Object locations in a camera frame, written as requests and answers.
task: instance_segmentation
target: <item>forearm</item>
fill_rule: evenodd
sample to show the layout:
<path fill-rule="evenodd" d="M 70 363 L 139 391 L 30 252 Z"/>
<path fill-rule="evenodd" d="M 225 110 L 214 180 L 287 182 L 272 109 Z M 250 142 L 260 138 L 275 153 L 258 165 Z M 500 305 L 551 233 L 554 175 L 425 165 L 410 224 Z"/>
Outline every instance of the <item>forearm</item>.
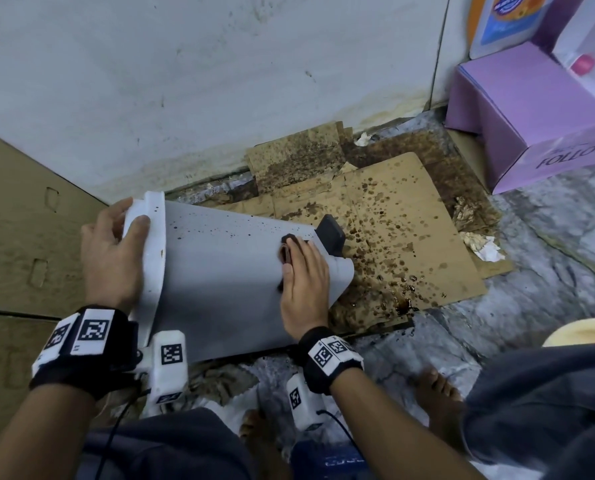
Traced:
<path fill-rule="evenodd" d="M 31 391 L 0 436 L 0 480 L 71 478 L 94 409 L 93 397 L 74 387 Z"/>
<path fill-rule="evenodd" d="M 343 371 L 334 380 L 331 394 L 355 442 L 381 480 L 484 478 L 360 369 Z"/>

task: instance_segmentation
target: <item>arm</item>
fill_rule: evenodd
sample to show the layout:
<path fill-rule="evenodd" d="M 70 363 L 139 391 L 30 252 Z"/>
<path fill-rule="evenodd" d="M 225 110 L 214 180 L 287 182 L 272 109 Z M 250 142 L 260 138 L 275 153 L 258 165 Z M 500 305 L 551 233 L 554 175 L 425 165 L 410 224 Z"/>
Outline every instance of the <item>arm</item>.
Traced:
<path fill-rule="evenodd" d="M 138 217 L 119 241 L 131 203 L 117 202 L 102 210 L 95 224 L 82 227 L 85 302 L 127 315 L 141 293 L 149 227 L 147 217 Z M 90 373 L 97 379 L 97 371 Z M 86 390 L 58 383 L 33 389 L 0 435 L 0 480 L 72 478 L 94 410 L 95 399 Z"/>
<path fill-rule="evenodd" d="M 300 340 L 328 325 L 328 265 L 312 242 L 287 240 L 292 264 L 282 267 L 281 311 L 286 331 Z M 331 394 L 374 474 L 395 479 L 483 479 L 447 444 L 393 401 L 361 369 L 347 369 Z"/>

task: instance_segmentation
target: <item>qr code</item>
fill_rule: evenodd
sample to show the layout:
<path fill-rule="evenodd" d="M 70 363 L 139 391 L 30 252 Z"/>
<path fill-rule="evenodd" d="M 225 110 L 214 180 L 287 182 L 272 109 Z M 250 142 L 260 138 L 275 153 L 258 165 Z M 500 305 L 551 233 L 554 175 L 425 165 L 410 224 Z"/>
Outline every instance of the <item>qr code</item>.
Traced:
<path fill-rule="evenodd" d="M 289 394 L 288 394 L 288 398 L 291 400 L 291 408 L 295 409 L 297 408 L 300 404 L 302 404 L 302 399 L 300 399 L 300 391 L 298 390 L 298 388 L 296 387 L 295 389 L 293 389 Z"/>
<path fill-rule="evenodd" d="M 163 345 L 162 346 L 162 365 L 169 365 L 170 363 L 183 362 L 181 356 L 181 344 Z"/>
<path fill-rule="evenodd" d="M 173 394 L 164 394 L 157 398 L 156 404 L 170 403 L 181 396 L 181 392 L 174 392 Z"/>
<path fill-rule="evenodd" d="M 87 319 L 82 322 L 78 340 L 104 340 L 110 320 Z"/>
<path fill-rule="evenodd" d="M 326 347 L 322 347 L 318 350 L 318 353 L 314 358 L 320 368 L 324 369 L 325 365 L 329 362 L 329 360 L 331 360 L 331 357 L 333 357 L 333 354 L 331 354 Z"/>
<path fill-rule="evenodd" d="M 329 347 L 331 347 L 331 350 L 336 354 L 341 354 L 342 352 L 348 350 L 348 348 L 344 344 L 342 344 L 340 340 L 335 340 L 334 342 L 331 342 L 329 344 Z"/>
<path fill-rule="evenodd" d="M 53 330 L 48 342 L 44 346 L 44 350 L 49 349 L 55 345 L 58 345 L 62 342 L 64 337 L 66 336 L 66 331 L 68 330 L 69 324 L 62 325 L 60 328 L 56 328 Z"/>

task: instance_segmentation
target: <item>hand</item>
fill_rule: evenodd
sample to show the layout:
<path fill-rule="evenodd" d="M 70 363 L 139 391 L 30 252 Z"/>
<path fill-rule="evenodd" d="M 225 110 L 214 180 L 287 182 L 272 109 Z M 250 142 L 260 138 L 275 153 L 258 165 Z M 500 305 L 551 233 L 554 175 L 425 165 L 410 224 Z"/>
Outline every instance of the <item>hand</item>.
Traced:
<path fill-rule="evenodd" d="M 144 274 L 142 253 L 150 220 L 133 220 L 122 239 L 124 217 L 131 197 L 102 210 L 95 224 L 82 226 L 82 268 L 86 305 L 116 308 L 128 315 L 137 303 Z"/>
<path fill-rule="evenodd" d="M 313 241 L 287 239 L 292 264 L 282 265 L 280 302 L 286 332 L 296 340 L 312 328 L 328 326 L 329 265 Z"/>

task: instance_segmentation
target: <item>plastic bottle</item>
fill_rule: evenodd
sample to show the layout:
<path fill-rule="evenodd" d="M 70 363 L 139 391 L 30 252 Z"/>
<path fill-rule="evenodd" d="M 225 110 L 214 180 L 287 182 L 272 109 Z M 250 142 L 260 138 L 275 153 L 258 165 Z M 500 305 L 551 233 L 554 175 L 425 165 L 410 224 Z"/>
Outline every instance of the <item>plastic bottle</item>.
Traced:
<path fill-rule="evenodd" d="M 530 39 L 553 0 L 473 0 L 469 56 L 477 59 Z"/>

